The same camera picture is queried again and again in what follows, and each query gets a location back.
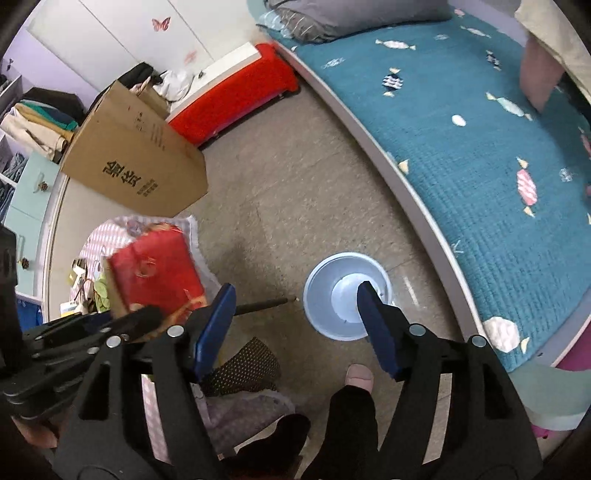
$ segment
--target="white plastic bag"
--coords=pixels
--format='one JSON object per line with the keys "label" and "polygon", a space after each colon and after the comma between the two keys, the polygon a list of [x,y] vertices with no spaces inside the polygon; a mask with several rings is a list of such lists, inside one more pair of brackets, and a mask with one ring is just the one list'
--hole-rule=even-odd
{"label": "white plastic bag", "polygon": [[193,77],[192,73],[185,70],[177,73],[169,70],[161,75],[163,82],[160,85],[154,85],[154,90],[169,102],[177,102],[187,95],[193,83]]}

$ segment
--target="cardboard box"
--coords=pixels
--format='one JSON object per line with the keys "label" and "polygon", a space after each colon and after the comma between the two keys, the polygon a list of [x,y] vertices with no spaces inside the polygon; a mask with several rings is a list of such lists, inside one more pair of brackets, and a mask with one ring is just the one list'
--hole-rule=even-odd
{"label": "cardboard box", "polygon": [[138,98],[148,105],[154,112],[156,112],[160,118],[166,120],[170,114],[168,102],[165,98],[162,98],[156,93],[156,90],[154,90],[154,84],[152,82],[149,82],[144,87],[144,89],[138,95]]}
{"label": "cardboard box", "polygon": [[119,82],[88,115],[60,170],[141,215],[172,217],[207,193],[203,154]]}

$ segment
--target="pink cloth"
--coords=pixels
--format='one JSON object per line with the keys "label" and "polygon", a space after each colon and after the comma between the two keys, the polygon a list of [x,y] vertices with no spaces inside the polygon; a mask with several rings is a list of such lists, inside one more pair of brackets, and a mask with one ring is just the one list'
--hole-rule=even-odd
{"label": "pink cloth", "polygon": [[563,66],[530,34],[521,58],[519,86],[540,113],[563,73]]}

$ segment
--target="red cushion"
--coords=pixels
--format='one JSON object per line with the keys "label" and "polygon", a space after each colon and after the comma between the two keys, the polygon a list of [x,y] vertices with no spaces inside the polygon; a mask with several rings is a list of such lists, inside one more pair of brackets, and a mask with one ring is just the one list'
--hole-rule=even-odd
{"label": "red cushion", "polygon": [[179,113],[170,125],[200,145],[277,95],[298,89],[291,67],[272,45],[256,46],[261,58],[231,75]]}

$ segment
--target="polka dot cloth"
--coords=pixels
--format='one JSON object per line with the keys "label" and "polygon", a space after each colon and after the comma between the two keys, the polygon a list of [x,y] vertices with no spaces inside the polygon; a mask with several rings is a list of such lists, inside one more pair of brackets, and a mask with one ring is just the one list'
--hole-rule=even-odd
{"label": "polka dot cloth", "polygon": [[254,337],[230,360],[207,375],[201,389],[206,397],[240,391],[277,390],[274,381],[280,375],[277,357],[267,345]]}

